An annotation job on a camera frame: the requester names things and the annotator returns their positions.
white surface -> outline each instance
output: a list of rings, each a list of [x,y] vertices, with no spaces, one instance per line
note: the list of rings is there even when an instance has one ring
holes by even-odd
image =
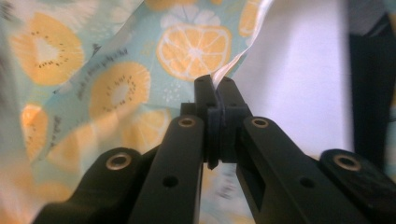
[[[345,25],[340,0],[275,0],[233,77],[253,115],[308,155],[352,149]]]

fruit print fabric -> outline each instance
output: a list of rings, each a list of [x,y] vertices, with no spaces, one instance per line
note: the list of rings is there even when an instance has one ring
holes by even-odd
[[[129,147],[145,153],[160,144],[180,103],[193,101],[197,77],[233,73],[271,2],[3,1],[0,27],[18,91],[28,188],[46,186],[62,197],[37,196],[15,184],[23,209],[0,203],[0,214],[30,222],[49,198],[67,198],[103,152]],[[242,192],[235,190],[239,202]],[[213,211],[208,216],[219,213],[235,223],[251,217],[245,208]]]

cloth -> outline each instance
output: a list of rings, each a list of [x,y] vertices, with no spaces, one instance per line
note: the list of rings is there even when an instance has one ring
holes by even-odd
[[[233,73],[271,3],[2,1],[17,111],[1,127],[15,130],[0,150],[2,223],[30,222],[44,203],[67,199],[111,148],[159,145],[197,77]]]

kiwi slice print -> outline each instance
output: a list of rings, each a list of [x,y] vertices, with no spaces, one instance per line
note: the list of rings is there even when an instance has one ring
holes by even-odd
[[[93,119],[116,113],[124,118],[149,99],[149,70],[140,63],[116,63],[92,85],[90,115]]]
[[[78,37],[42,13],[36,13],[28,22],[27,32],[12,36],[10,43],[23,71],[36,84],[61,84],[83,64]]]
[[[48,115],[38,105],[27,105],[21,112],[21,126],[29,161],[33,161],[46,144]]]

fruit pattern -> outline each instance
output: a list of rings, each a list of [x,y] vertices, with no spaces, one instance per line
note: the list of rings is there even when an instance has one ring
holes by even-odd
[[[106,150],[159,145],[180,103],[193,101],[197,77],[232,74],[271,2],[5,0],[0,22],[37,185],[72,192]]]

